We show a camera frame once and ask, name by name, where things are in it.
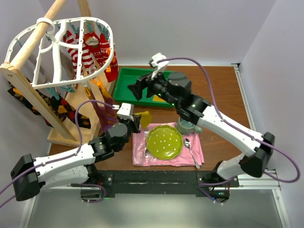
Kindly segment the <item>yellow monster sock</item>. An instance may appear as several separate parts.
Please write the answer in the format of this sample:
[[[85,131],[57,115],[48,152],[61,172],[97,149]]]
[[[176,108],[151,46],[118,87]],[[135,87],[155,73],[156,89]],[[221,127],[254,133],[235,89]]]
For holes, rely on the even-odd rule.
[[[141,125],[142,129],[147,128],[148,125],[152,121],[152,115],[151,115],[151,113],[149,111],[135,113],[135,115],[141,117],[141,119],[140,119],[140,125]]]

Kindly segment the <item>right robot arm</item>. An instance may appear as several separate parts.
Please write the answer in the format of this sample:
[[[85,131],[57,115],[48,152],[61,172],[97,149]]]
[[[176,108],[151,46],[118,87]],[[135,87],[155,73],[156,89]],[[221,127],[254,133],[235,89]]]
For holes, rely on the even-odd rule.
[[[214,185],[221,187],[243,173],[255,178],[263,175],[273,153],[275,136],[255,132],[217,112],[214,105],[192,93],[191,81],[184,73],[173,72],[168,78],[163,73],[156,77],[149,73],[137,78],[128,89],[137,100],[142,99],[144,90],[147,97],[157,95],[173,105],[182,119],[215,132],[241,151],[239,156],[218,163],[211,175]]]

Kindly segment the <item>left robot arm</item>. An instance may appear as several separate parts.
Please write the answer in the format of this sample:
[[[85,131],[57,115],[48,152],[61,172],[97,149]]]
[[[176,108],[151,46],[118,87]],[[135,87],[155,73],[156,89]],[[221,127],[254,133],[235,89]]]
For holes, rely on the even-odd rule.
[[[41,190],[60,185],[96,185],[98,174],[94,164],[121,151],[132,133],[140,132],[140,119],[140,116],[119,119],[100,137],[66,152],[38,158],[23,155],[10,172],[16,201],[28,200]]]

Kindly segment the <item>purple yellow striped sock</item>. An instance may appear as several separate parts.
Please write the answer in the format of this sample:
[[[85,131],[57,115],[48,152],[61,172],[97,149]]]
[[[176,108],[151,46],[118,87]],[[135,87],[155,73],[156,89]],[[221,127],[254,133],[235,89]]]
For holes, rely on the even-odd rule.
[[[92,102],[93,108],[98,116],[101,132],[104,133],[109,128],[111,128],[115,123],[118,122],[117,116],[108,106],[100,106],[96,102]]]

